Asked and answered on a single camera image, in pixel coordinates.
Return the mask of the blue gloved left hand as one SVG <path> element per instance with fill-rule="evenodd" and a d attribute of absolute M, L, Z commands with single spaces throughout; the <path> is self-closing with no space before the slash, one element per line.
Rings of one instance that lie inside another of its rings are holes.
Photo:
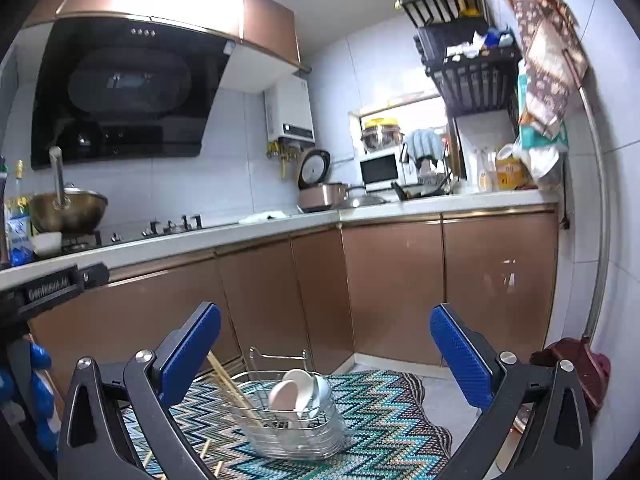
<path fill-rule="evenodd" d="M 27 338 L 8 345 L 8 362 L 1 365 L 1 415 L 10 427 L 35 425 L 37 448 L 58 456 L 61 421 L 49 382 L 50 354 Z"/>

